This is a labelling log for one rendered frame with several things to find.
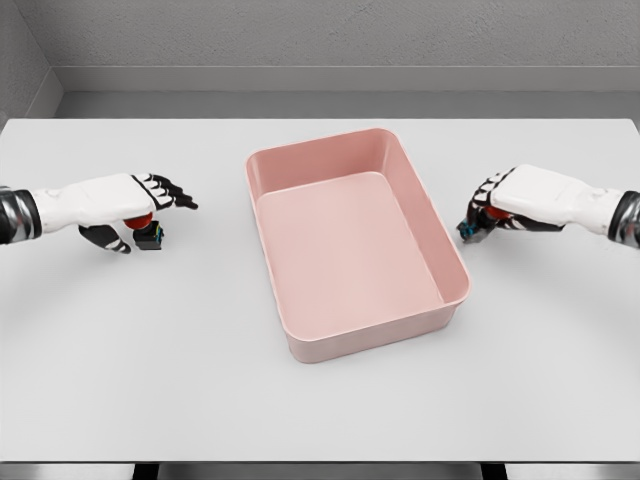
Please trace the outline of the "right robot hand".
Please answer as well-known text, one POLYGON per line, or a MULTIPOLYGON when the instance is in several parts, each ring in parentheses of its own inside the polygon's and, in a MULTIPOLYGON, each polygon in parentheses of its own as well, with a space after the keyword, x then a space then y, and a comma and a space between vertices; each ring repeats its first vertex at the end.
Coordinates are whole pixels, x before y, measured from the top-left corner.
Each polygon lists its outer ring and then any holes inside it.
POLYGON ((520 165, 487 178, 477 187, 465 217, 481 207, 493 206, 512 215, 496 229, 560 232, 570 222, 573 204, 586 188, 573 177, 520 165))

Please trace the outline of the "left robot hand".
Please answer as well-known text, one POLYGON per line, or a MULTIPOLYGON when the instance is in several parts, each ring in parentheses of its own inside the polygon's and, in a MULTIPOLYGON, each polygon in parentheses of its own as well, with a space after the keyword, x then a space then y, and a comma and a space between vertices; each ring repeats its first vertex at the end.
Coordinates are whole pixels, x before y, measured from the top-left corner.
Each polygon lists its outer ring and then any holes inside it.
POLYGON ((193 197, 159 174, 116 174, 74 184, 79 205, 74 222, 82 237, 107 251, 129 254, 131 247, 113 227, 115 222, 168 208, 196 210, 193 197))

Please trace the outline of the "red button industrial switch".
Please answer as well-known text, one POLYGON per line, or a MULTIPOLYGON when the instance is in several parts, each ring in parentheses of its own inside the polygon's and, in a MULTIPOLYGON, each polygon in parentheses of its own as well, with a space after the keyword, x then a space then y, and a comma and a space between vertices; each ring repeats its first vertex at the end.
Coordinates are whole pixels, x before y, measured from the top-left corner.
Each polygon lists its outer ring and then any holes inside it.
POLYGON ((135 245, 143 251, 160 250, 164 231, 153 214, 124 220, 124 224, 133 231, 135 245))
POLYGON ((457 230, 464 243, 478 243, 511 217, 509 212, 496 207, 481 207, 468 214, 458 224, 457 230))

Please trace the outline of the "pink rectangular basket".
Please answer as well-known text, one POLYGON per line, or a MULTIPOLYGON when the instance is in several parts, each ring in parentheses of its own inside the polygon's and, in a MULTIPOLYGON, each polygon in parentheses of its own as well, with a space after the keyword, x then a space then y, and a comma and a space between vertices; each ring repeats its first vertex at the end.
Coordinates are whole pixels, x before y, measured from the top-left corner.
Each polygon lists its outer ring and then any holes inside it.
POLYGON ((445 327, 471 279, 398 137, 374 128, 245 164, 293 357, 318 363, 445 327))

